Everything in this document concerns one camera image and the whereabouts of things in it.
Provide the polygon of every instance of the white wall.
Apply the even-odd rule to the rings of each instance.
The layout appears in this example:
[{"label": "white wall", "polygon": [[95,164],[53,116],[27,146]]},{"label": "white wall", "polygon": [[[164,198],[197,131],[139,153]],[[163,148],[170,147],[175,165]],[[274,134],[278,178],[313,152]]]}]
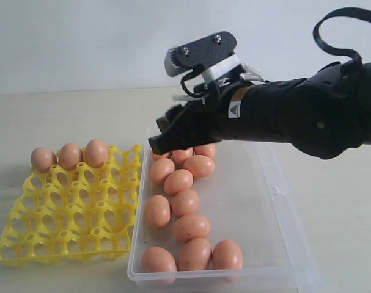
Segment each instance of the white wall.
[{"label": "white wall", "polygon": [[[336,59],[318,49],[313,26],[347,5],[371,0],[0,0],[0,93],[177,85],[163,68],[168,47],[220,30],[266,77],[309,76]],[[371,61],[370,24],[323,28]]]}]

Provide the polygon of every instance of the transparent box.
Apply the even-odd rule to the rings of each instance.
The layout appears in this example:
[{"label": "transparent box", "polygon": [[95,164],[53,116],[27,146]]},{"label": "transparent box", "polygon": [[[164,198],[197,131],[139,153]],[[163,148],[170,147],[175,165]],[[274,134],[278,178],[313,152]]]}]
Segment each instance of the transparent box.
[{"label": "transparent box", "polygon": [[[147,137],[157,131],[149,128]],[[210,266],[208,270],[192,272],[142,271],[141,257],[147,248],[164,247],[177,260],[181,247],[171,231],[175,219],[162,230],[156,230],[144,218],[146,202],[152,195],[163,192],[162,187],[149,180],[153,160],[146,140],[129,278],[141,292],[317,292],[318,272],[271,144],[220,142],[216,144],[214,161],[214,173],[196,179],[192,186],[200,198],[197,213],[211,223],[207,239],[212,247],[223,239],[239,244],[243,268],[213,270]],[[234,281],[226,283],[224,277],[234,277]],[[175,281],[170,285],[162,282],[173,278]]]}]

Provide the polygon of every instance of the egg tray cup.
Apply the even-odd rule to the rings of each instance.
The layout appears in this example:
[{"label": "egg tray cup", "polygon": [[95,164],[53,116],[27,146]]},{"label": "egg tray cup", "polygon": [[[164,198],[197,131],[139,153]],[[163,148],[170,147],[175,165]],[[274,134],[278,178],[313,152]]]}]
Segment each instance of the egg tray cup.
[{"label": "egg tray cup", "polygon": [[110,145],[108,150],[100,168],[80,162],[70,171],[59,165],[47,173],[32,171],[0,237],[1,263],[54,264],[93,255],[114,259],[130,251],[142,147],[121,151]]}]

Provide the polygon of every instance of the table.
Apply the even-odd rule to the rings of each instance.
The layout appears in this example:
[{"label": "table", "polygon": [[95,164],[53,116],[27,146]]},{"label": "table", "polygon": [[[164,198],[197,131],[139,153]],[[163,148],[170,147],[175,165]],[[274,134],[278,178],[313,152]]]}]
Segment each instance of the table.
[{"label": "table", "polygon": [[[0,235],[38,146],[93,138],[120,148],[143,143],[148,125],[179,88],[0,96]],[[331,161],[274,146],[323,279],[321,293],[371,292],[371,146]],[[127,256],[116,261],[0,265],[0,292],[137,292]]]}]

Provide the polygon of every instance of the brown egg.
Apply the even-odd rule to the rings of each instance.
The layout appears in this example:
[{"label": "brown egg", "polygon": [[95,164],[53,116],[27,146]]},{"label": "brown egg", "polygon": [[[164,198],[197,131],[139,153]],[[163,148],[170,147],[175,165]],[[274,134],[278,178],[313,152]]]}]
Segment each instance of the brown egg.
[{"label": "brown egg", "polygon": [[196,212],[199,207],[199,196],[195,190],[185,189],[176,194],[172,200],[172,212],[176,217]]},{"label": "brown egg", "polygon": [[204,238],[210,232],[210,221],[198,214],[184,215],[173,224],[173,235],[179,242]]},{"label": "brown egg", "polygon": [[65,170],[74,170],[82,161],[82,150],[75,143],[67,143],[59,152],[59,165]]},{"label": "brown egg", "polygon": [[49,148],[35,148],[31,154],[31,163],[33,168],[39,173],[46,173],[50,167],[57,164],[56,155]]},{"label": "brown egg", "polygon": [[197,154],[184,162],[184,169],[189,170],[195,178],[203,178],[214,172],[215,164],[209,157]]},{"label": "brown egg", "polygon": [[[142,269],[145,273],[176,272],[175,260],[170,252],[162,247],[149,247],[142,255]],[[162,284],[171,284],[175,279],[160,280]]]},{"label": "brown egg", "polygon": [[211,245],[204,238],[195,238],[187,242],[178,254],[178,270],[205,270],[210,265]]},{"label": "brown egg", "polygon": [[153,183],[162,184],[169,174],[174,172],[174,163],[168,158],[162,158],[154,162],[150,167],[149,177]]},{"label": "brown egg", "polygon": [[195,154],[201,154],[203,156],[213,159],[216,154],[215,143],[210,143],[208,145],[198,145],[194,147]]},{"label": "brown egg", "polygon": [[171,173],[163,184],[163,189],[168,195],[175,195],[184,189],[191,188],[193,175],[185,169],[176,170]]},{"label": "brown egg", "polygon": [[109,158],[108,147],[99,139],[91,140],[85,150],[86,163],[92,168],[100,168]]},{"label": "brown egg", "polygon": [[[212,266],[215,270],[242,269],[242,252],[236,242],[230,239],[219,241],[212,253]],[[224,281],[231,282],[235,277],[225,277]]]},{"label": "brown egg", "polygon": [[183,164],[185,160],[193,156],[193,148],[187,148],[186,150],[175,150],[172,152],[174,162]]},{"label": "brown egg", "polygon": [[147,223],[154,228],[163,228],[171,220],[171,207],[166,197],[154,195],[144,208]]},{"label": "brown egg", "polygon": [[159,159],[162,159],[164,157],[171,157],[172,156],[172,152],[168,152],[168,153],[164,153],[164,154],[155,154],[153,153],[153,160],[154,161],[157,161]]}]

